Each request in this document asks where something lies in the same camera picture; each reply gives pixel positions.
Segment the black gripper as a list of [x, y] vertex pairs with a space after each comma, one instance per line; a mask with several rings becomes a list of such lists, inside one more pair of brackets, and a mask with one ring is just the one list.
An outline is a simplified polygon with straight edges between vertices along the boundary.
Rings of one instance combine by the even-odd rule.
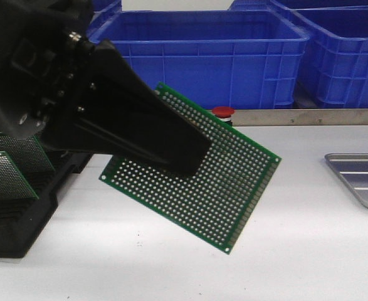
[[91, 1], [0, 1], [0, 131], [23, 139], [45, 126], [43, 103], [65, 94]]

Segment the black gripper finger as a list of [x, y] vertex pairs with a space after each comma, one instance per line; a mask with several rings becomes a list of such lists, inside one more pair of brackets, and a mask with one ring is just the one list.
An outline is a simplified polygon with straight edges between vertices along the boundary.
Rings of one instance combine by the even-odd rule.
[[49, 149], [122, 156], [179, 176], [195, 175], [211, 147], [107, 40], [86, 57], [41, 138]]

